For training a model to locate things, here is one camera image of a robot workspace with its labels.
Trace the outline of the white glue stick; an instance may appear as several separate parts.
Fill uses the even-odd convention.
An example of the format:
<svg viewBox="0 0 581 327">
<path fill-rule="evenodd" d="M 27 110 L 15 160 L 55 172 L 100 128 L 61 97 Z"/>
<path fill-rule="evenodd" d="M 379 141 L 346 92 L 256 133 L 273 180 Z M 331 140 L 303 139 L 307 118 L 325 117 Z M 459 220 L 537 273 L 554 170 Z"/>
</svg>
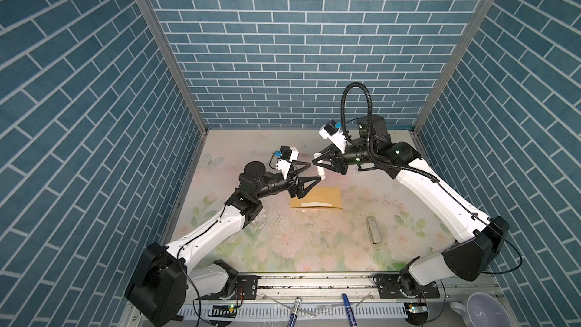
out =
<svg viewBox="0 0 581 327">
<path fill-rule="evenodd" d="M 313 156 L 314 156 L 314 158 L 318 158 L 318 157 L 322 156 L 322 154 L 320 152 L 316 152 Z M 316 171 L 317 171 L 318 176 L 321 178 L 321 180 L 324 180 L 326 177 L 325 169 L 323 167 L 317 166 Z"/>
</svg>

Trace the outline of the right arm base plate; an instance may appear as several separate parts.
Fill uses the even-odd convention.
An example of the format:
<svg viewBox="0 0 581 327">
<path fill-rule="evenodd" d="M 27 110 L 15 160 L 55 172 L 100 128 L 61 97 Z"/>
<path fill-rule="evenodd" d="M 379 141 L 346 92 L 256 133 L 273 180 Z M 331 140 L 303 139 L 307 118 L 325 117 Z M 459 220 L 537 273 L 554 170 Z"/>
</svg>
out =
<svg viewBox="0 0 581 327">
<path fill-rule="evenodd" d="M 411 277 L 402 276 L 397 272 L 375 274 L 372 276 L 372 281 L 382 299 L 440 298 L 440 291 L 435 282 L 422 286 Z"/>
</svg>

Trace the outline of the brown kraft envelope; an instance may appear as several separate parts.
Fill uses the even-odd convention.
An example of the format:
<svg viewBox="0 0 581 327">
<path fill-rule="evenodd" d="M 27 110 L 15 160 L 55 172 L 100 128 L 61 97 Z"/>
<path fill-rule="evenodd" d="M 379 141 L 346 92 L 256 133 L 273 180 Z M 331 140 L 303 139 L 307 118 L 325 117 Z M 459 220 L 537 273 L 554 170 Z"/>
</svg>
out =
<svg viewBox="0 0 581 327">
<path fill-rule="evenodd" d="M 289 207 L 341 209 L 342 199 L 340 188 L 317 186 L 303 198 L 292 198 Z"/>
</svg>

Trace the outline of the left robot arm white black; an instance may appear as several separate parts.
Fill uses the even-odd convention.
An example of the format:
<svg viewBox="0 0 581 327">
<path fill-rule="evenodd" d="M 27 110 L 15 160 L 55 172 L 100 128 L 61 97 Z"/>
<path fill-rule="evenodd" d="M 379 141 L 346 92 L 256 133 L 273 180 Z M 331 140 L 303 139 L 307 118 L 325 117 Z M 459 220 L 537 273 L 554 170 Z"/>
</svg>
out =
<svg viewBox="0 0 581 327">
<path fill-rule="evenodd" d="M 148 245 L 130 278 L 126 299 L 153 325 L 164 326 L 182 308 L 190 287 L 197 298 L 230 296 L 238 277 L 233 267 L 222 260 L 203 269 L 197 265 L 257 218 L 263 209 L 263 198 L 281 192 L 304 198 L 322 180 L 320 176 L 303 176 L 310 168 L 307 162 L 292 160 L 288 166 L 287 173 L 272 173 L 260 161 L 248 163 L 239 175 L 238 187 L 220 212 L 173 242 Z"/>
</svg>

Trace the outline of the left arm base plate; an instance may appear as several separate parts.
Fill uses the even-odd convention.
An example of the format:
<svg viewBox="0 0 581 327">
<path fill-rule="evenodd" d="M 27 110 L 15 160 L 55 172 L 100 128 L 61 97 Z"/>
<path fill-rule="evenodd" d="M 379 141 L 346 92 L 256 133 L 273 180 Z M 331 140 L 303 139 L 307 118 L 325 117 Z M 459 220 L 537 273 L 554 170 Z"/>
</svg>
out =
<svg viewBox="0 0 581 327">
<path fill-rule="evenodd" d="M 222 291 L 214 298 L 219 300 L 232 300 L 242 294 L 242 298 L 255 300 L 258 289 L 258 275 L 238 275 L 235 279 L 229 277 Z"/>
</svg>

